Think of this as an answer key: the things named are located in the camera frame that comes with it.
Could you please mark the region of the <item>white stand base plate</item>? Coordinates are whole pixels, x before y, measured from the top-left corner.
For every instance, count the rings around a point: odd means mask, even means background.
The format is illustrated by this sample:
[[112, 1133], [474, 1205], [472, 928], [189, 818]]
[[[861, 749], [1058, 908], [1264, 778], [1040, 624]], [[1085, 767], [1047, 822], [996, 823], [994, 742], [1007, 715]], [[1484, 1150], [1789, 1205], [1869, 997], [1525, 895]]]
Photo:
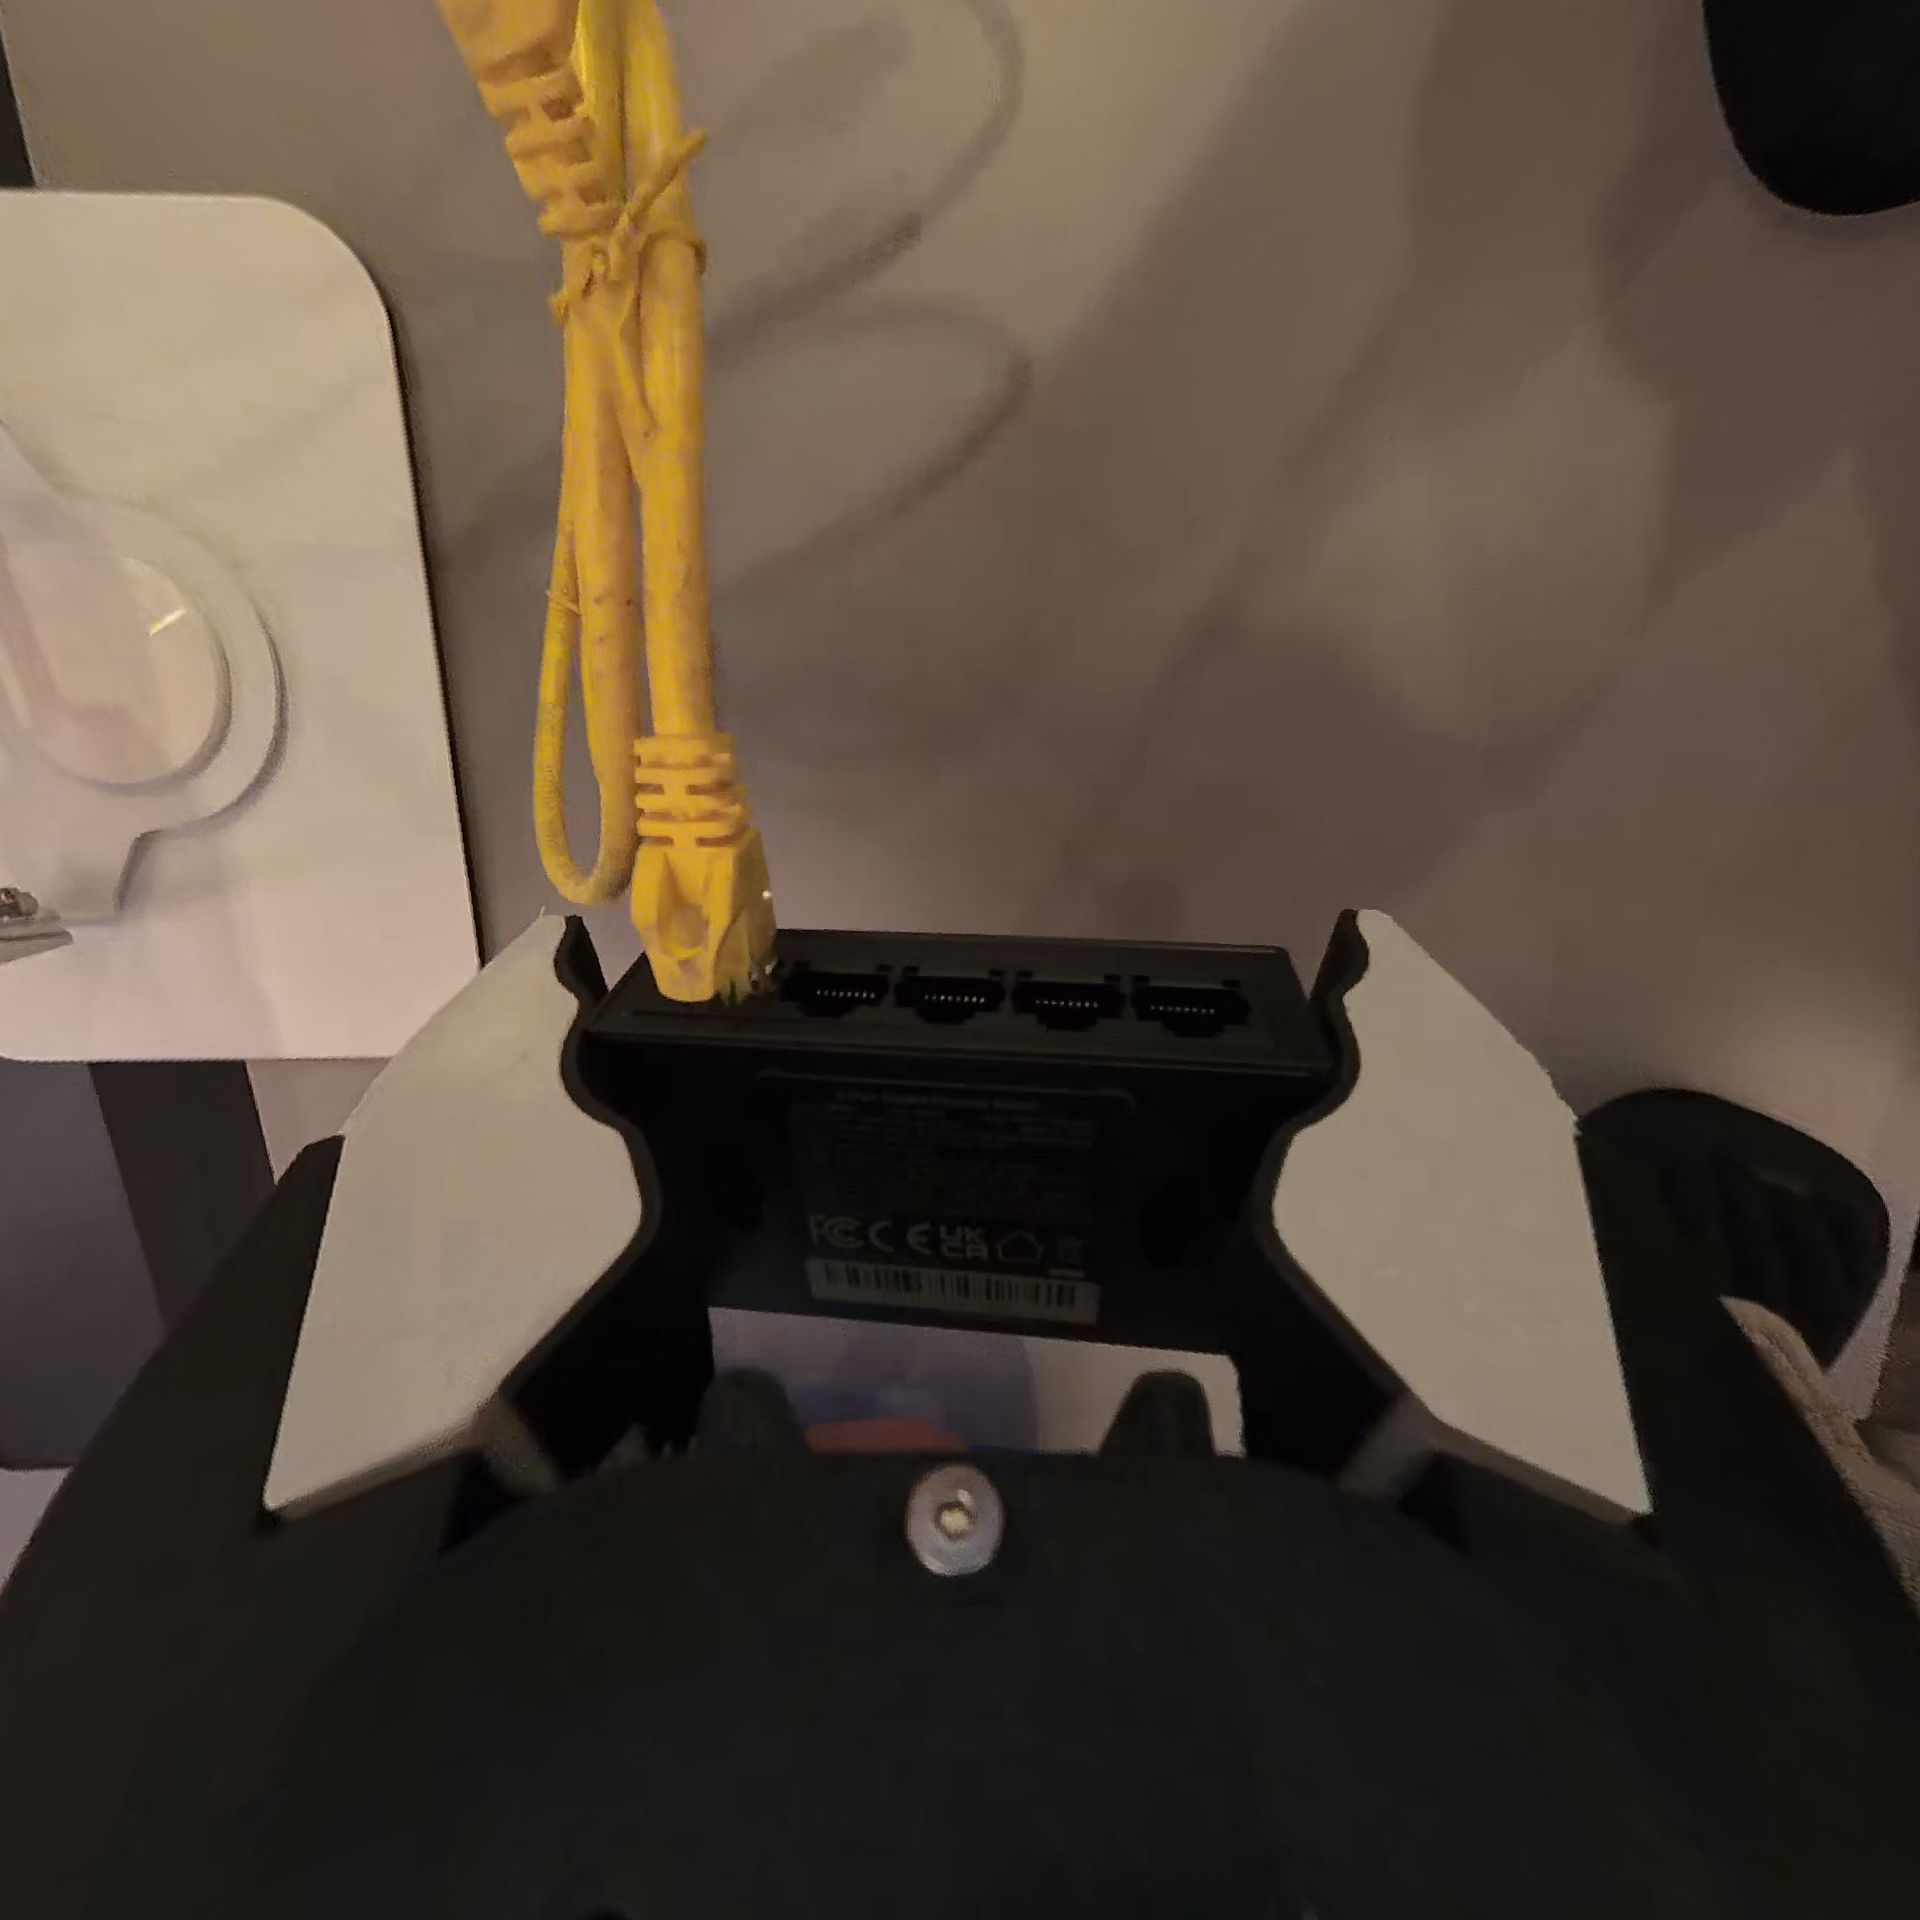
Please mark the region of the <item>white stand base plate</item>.
[[4, 192], [20, 1061], [383, 1058], [479, 967], [387, 307], [264, 198]]

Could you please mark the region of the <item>black rounded object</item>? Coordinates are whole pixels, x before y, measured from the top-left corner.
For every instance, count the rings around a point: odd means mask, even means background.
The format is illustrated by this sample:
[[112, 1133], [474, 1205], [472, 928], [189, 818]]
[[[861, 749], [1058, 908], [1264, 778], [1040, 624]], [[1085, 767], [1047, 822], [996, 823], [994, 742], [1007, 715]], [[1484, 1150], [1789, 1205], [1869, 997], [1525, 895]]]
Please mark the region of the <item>black rounded object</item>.
[[1918, 201], [1914, 1], [1703, 1], [1722, 122], [1749, 176], [1820, 218]]
[[1613, 1096], [1580, 1118], [1580, 1136], [1649, 1180], [1715, 1291], [1775, 1314], [1833, 1367], [1891, 1252], [1865, 1171], [1780, 1118], [1685, 1087]]

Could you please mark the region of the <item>black ethernet switch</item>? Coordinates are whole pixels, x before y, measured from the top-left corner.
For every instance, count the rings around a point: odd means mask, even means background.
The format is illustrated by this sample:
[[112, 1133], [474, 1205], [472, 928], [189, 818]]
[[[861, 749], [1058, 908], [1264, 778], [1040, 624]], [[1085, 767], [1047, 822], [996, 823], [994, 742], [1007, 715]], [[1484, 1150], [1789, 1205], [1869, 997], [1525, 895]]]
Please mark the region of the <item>black ethernet switch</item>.
[[569, 1047], [705, 1308], [1195, 1353], [1331, 1076], [1282, 948], [980, 933], [792, 928], [732, 1004], [635, 963]]

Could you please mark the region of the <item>pale cloth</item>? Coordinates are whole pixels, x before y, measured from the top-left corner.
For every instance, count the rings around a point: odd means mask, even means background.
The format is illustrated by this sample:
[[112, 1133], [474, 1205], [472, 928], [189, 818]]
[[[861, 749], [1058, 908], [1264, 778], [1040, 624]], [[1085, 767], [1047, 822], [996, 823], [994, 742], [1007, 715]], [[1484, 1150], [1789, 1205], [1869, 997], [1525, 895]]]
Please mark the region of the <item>pale cloth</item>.
[[1733, 1295], [1723, 1295], [1719, 1304], [1871, 1523], [1909, 1609], [1918, 1609], [1915, 1429], [1856, 1422], [1807, 1342], [1786, 1318]]

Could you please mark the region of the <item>yellow twist tie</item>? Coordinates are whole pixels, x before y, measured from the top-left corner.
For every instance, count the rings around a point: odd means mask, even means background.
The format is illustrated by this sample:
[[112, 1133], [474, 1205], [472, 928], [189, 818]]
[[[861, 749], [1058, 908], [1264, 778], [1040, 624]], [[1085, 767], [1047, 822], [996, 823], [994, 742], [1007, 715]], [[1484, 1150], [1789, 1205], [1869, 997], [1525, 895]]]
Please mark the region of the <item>yellow twist tie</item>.
[[618, 210], [606, 206], [592, 213], [547, 207], [540, 229], [560, 245], [560, 279], [547, 296], [556, 326], [566, 326], [574, 310], [596, 290], [613, 285], [628, 299], [638, 297], [645, 260], [659, 243], [689, 251], [695, 277], [708, 269], [708, 242], [694, 213], [689, 170], [708, 148], [708, 132], [686, 132], [659, 155]]

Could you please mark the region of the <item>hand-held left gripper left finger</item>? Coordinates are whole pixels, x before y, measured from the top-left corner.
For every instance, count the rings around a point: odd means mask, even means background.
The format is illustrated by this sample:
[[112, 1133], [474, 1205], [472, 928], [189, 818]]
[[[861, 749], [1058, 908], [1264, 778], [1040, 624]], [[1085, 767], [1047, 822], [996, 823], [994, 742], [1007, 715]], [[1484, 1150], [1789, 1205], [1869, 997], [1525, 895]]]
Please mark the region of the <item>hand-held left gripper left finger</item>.
[[349, 1111], [259, 1485], [306, 1517], [479, 1454], [513, 1491], [563, 1475], [512, 1378], [640, 1239], [641, 1177], [563, 1078], [606, 993], [576, 918], [542, 915]]

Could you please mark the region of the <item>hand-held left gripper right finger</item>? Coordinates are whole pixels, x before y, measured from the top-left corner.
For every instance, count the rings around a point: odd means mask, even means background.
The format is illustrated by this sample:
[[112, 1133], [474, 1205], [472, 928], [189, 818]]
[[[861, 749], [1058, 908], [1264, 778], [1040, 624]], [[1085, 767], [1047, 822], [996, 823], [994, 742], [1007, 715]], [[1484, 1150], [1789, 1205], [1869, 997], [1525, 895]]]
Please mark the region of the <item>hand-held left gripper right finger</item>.
[[1598, 1519], [1651, 1491], [1548, 1070], [1402, 923], [1344, 912], [1325, 1090], [1264, 1152], [1220, 1280], [1242, 1451], [1395, 1499], [1436, 1459]]

